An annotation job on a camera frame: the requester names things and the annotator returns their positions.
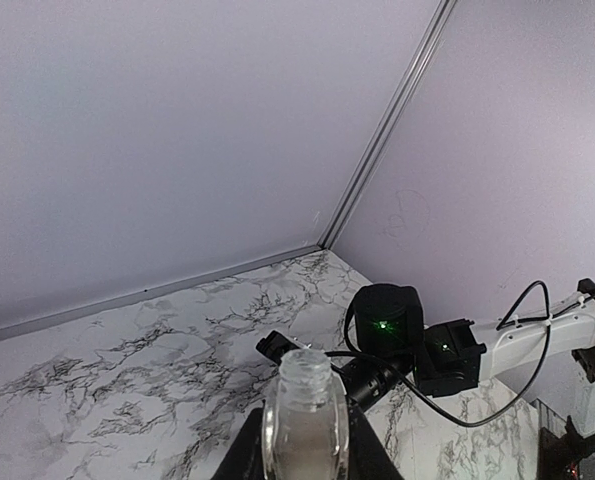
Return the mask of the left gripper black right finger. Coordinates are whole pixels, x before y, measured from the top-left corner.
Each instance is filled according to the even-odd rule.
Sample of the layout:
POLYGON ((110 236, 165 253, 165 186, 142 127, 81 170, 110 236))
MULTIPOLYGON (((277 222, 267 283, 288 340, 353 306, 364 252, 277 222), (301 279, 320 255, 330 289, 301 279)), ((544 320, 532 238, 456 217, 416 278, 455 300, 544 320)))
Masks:
POLYGON ((402 480, 384 446, 359 405, 347 401, 350 480, 402 480))

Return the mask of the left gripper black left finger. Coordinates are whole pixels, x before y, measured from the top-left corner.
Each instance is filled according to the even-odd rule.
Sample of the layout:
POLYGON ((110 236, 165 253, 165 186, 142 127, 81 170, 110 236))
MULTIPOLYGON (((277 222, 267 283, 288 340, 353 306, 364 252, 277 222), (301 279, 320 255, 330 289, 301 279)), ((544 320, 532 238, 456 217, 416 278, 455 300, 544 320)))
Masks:
POLYGON ((262 457, 263 409, 248 415, 212 480, 264 480, 262 457))

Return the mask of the clear nail polish bottle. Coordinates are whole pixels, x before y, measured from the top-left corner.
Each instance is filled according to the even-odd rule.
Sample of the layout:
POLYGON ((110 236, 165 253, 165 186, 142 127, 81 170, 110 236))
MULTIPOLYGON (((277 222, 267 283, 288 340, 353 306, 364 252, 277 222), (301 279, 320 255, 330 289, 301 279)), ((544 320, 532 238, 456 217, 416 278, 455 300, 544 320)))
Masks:
POLYGON ((346 479, 349 443, 345 388, 330 359, 308 348, 286 353, 264 405, 264 477, 346 479))

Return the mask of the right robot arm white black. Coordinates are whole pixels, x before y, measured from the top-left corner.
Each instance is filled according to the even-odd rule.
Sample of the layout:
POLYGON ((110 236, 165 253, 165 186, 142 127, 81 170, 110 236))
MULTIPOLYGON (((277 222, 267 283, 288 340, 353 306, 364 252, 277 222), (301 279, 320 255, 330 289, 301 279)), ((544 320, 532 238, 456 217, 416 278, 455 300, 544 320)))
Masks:
POLYGON ((393 284, 362 287, 348 306, 343 337, 350 362, 336 368, 347 395, 368 410, 397 384, 405 384, 445 419, 454 415, 435 404, 479 386, 503 372, 548 356, 570 352, 578 367, 574 408, 561 437, 542 432, 538 472, 546 479, 574 479, 579 462, 595 452, 595 283, 578 282, 573 295, 554 305, 520 315, 529 293, 546 284, 531 283, 496 323, 458 319, 430 327, 415 288, 393 284))

